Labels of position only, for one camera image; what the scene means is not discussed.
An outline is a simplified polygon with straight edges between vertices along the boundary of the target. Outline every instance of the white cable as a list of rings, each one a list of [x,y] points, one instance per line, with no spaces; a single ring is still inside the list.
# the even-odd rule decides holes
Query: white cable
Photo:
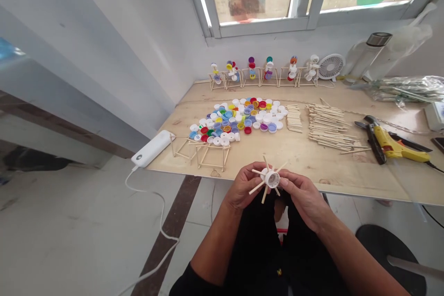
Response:
[[[122,296],[122,295],[123,295],[128,289],[130,289],[131,287],[133,287],[134,285],[138,284],[138,283],[141,282],[142,280],[144,280],[144,279],[150,277],[151,275],[153,275],[154,273],[156,273],[156,272],[159,270],[159,268],[163,265],[163,263],[165,262],[165,260],[167,259],[167,257],[168,257],[169,254],[171,253],[171,251],[172,251],[172,250],[173,250],[173,249],[179,244],[179,238],[172,237],[172,236],[168,236],[168,235],[163,231],[163,229],[162,229],[163,212],[164,212],[164,210],[165,210],[165,198],[164,198],[161,194],[159,194],[159,193],[157,193],[157,192],[154,192],[154,191],[146,191],[146,190],[138,190],[138,189],[135,189],[135,188],[133,188],[133,187],[131,187],[131,186],[128,185],[128,178],[130,178],[130,176],[131,176],[131,175],[134,173],[134,171],[136,171],[137,169],[138,169],[138,167],[135,166],[135,167],[131,170],[131,173],[128,175],[128,177],[125,179],[125,185],[126,185],[126,187],[128,187],[130,190],[133,190],[133,191],[136,191],[136,192],[145,192],[145,193],[151,192],[151,193],[153,193],[153,194],[155,194],[155,195],[157,195],[157,196],[159,196],[159,197],[162,198],[162,201],[163,201],[163,207],[162,207],[162,213],[160,214],[160,233],[161,233],[165,238],[176,241],[176,243],[175,243],[175,244],[174,244],[174,245],[168,250],[168,252],[165,254],[165,256],[163,257],[163,259],[162,259],[162,260],[160,261],[160,263],[156,266],[156,268],[154,268],[153,270],[149,271],[148,273],[143,274],[142,276],[140,276],[136,281],[134,281],[132,284],[130,284],[129,286],[127,286],[125,289],[123,289],[123,290],[118,294],[118,296]]]

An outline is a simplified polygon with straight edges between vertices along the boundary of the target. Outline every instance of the white electrical box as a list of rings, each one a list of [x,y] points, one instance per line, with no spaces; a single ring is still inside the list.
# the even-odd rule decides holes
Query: white electrical box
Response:
[[[430,103],[424,111],[429,128],[435,132],[444,131],[444,103]]]

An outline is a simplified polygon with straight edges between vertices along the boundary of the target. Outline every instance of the wire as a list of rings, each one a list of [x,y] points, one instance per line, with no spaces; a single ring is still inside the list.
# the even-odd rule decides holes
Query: wire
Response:
[[[427,164],[428,166],[432,167],[433,169],[438,170],[439,172],[444,173],[443,170],[441,170],[440,168],[438,168],[438,167],[437,167],[436,165],[434,165],[432,162],[427,161],[426,164]]]
[[[160,263],[156,266],[156,268],[154,268],[153,270],[149,271],[148,273],[143,274],[142,276],[140,276],[136,281],[134,281],[132,284],[130,284],[129,286],[127,286],[125,289],[123,289],[123,290],[118,294],[118,296],[122,296],[122,295],[123,295],[128,289],[130,289],[130,288],[133,287],[134,285],[138,284],[139,282],[143,281],[144,279],[146,279],[146,278],[150,277],[151,275],[153,275],[154,273],[156,273],[156,272],[159,270],[159,268],[163,265],[163,263],[165,262],[165,260],[168,258],[168,256],[170,255],[171,251],[174,250],[174,248],[179,244],[179,238],[172,237],[172,236],[168,236],[168,235],[163,231],[163,229],[162,229],[163,212],[165,211],[165,198],[164,198],[161,194],[159,194],[159,193],[157,193],[157,192],[154,192],[154,191],[146,191],[146,190],[138,190],[138,189],[135,189],[135,188],[133,188],[133,187],[131,187],[131,186],[128,185],[128,179],[129,179],[130,176],[134,173],[134,171],[136,171],[137,169],[138,169],[138,167],[136,166],[136,167],[134,167],[134,168],[131,170],[131,173],[130,173],[130,174],[128,175],[128,177],[125,179],[125,186],[128,187],[130,190],[133,190],[133,191],[136,191],[136,192],[144,192],[144,193],[148,193],[148,192],[150,192],[150,193],[153,193],[153,194],[159,196],[159,197],[162,199],[162,201],[163,201],[163,207],[162,207],[162,213],[160,214],[160,233],[161,233],[165,238],[176,241],[176,243],[175,243],[175,244],[174,244],[174,245],[168,250],[168,252],[165,254],[165,256],[163,257],[163,259],[162,259],[162,260],[160,261]]]
[[[432,218],[433,221],[435,221],[435,222],[436,222],[441,228],[444,229],[444,226],[443,226],[441,223],[439,223],[439,222],[437,221],[437,219],[434,218],[434,217],[429,213],[429,211],[426,209],[426,207],[425,207],[424,205],[422,205],[422,208],[424,208],[425,212],[428,214],[428,216],[430,216],[430,217]]]

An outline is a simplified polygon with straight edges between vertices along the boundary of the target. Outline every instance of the white power bank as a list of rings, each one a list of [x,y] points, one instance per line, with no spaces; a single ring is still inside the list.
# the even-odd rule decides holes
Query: white power bank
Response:
[[[131,157],[133,163],[138,167],[147,167],[170,144],[170,135],[173,137],[173,140],[176,138],[173,133],[165,129],[161,131]]]

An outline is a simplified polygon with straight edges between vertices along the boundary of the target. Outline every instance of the small fan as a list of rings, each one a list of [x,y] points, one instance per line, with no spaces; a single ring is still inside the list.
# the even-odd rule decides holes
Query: small fan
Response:
[[[345,58],[340,54],[327,55],[319,62],[318,78],[336,82],[335,77],[341,73],[344,65]]]

